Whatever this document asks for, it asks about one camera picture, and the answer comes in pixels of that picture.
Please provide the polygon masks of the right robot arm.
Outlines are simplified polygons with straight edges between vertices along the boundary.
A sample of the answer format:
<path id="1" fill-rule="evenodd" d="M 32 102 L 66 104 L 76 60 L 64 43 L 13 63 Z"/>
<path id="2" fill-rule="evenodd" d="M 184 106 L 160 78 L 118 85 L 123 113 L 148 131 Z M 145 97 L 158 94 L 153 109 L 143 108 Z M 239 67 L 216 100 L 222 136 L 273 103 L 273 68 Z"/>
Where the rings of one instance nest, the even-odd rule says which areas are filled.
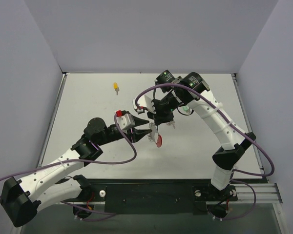
<path id="1" fill-rule="evenodd" d="M 160 85 L 165 94 L 161 100 L 152 100 L 154 112 L 147 114 L 156 126 L 172 122 L 173 111 L 187 105 L 219 140 L 221 147 L 212 157 L 216 168 L 208 193 L 211 198 L 220 199 L 226 194 L 236 163 L 256 136 L 236 126 L 198 73 L 191 72 L 184 78 L 175 78 L 169 70 L 165 70 L 155 79 L 155 84 Z"/>

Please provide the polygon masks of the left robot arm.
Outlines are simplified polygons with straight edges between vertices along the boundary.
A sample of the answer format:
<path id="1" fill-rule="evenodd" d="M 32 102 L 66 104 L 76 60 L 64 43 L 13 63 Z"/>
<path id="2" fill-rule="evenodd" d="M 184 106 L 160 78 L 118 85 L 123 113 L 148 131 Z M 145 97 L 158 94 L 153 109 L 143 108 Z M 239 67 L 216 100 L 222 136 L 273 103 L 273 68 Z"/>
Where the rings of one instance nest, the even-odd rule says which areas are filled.
<path id="1" fill-rule="evenodd" d="M 9 176 L 3 184 L 0 204 L 13 226 L 27 224 L 39 211 L 57 202 L 73 198 L 87 200 L 91 186 L 85 177 L 78 175 L 62 184 L 58 182 L 90 163 L 98 163 L 97 158 L 103 154 L 102 145 L 119 139 L 129 144 L 139 141 L 152 131 L 138 128 L 148 123 L 128 111 L 117 111 L 110 126 L 95 117 L 88 122 L 81 138 L 59 158 L 20 179 Z"/>

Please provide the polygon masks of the metal key organiser red handle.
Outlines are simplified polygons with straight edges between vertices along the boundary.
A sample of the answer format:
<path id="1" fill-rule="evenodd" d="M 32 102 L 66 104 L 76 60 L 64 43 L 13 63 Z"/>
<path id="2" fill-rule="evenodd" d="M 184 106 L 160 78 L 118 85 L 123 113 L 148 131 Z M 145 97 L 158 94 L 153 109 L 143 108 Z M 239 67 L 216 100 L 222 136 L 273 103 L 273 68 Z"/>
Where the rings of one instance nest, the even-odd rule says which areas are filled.
<path id="1" fill-rule="evenodd" d="M 154 123 L 149 124 L 149 129 L 151 133 L 148 134 L 148 140 L 151 143 L 155 143 L 158 148 L 160 148 L 163 144 L 162 136 L 158 132 L 158 128 Z"/>

